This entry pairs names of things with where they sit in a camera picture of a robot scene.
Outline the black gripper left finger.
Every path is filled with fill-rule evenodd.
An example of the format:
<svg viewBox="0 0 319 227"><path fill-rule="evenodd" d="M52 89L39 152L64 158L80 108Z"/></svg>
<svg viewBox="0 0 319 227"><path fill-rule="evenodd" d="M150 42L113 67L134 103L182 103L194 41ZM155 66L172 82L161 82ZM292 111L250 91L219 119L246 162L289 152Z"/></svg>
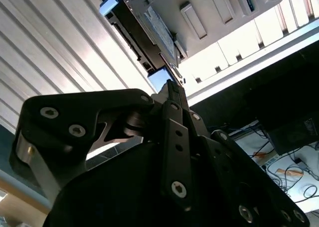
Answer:
<svg viewBox="0 0 319 227"><path fill-rule="evenodd" d="M167 81L149 96L139 89L37 96L24 102L10 163L35 182L52 207L75 178L140 144L162 151L161 190L191 210L189 130Z"/></svg>

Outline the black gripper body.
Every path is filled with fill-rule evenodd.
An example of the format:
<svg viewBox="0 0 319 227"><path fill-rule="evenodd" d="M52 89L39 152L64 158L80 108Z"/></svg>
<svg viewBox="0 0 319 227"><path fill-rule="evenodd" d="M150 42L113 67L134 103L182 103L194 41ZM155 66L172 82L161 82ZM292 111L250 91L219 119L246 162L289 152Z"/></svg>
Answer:
<svg viewBox="0 0 319 227"><path fill-rule="evenodd" d="M140 144L67 184L46 227L237 227L202 158L191 159L193 201L186 212L161 190L162 151Z"/></svg>

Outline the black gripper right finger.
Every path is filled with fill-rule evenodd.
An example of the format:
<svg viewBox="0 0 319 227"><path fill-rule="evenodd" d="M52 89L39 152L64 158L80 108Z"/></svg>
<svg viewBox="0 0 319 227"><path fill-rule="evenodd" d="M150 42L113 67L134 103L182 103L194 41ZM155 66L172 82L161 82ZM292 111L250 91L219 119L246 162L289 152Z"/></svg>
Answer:
<svg viewBox="0 0 319 227"><path fill-rule="evenodd" d="M307 227L303 211L225 132L209 133L174 88L195 168L194 227Z"/></svg>

